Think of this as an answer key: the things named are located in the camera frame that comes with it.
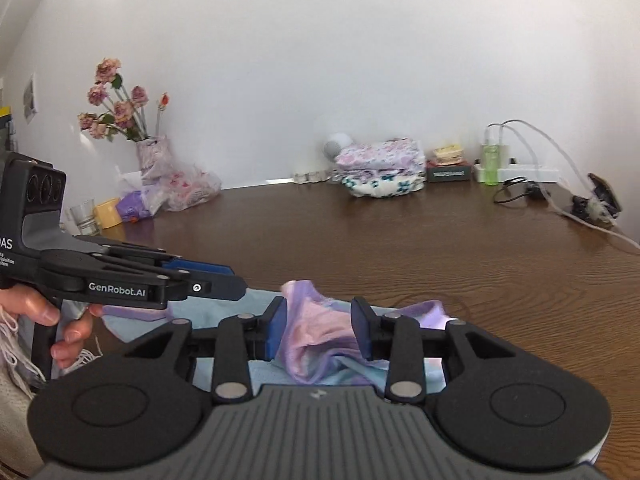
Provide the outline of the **person left hand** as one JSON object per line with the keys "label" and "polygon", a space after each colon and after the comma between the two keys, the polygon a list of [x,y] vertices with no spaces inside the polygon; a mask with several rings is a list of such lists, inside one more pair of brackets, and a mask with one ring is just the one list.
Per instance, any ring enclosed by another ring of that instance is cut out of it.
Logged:
{"label": "person left hand", "polygon": [[[20,284],[2,289],[1,307],[14,318],[26,316],[41,326],[55,326],[61,318],[58,308],[50,304],[39,292]],[[78,320],[70,322],[64,328],[63,339],[50,350],[59,368],[65,370],[78,360],[85,341],[92,334],[93,319],[99,318],[102,314],[103,307],[100,304],[89,304],[86,312]]]}

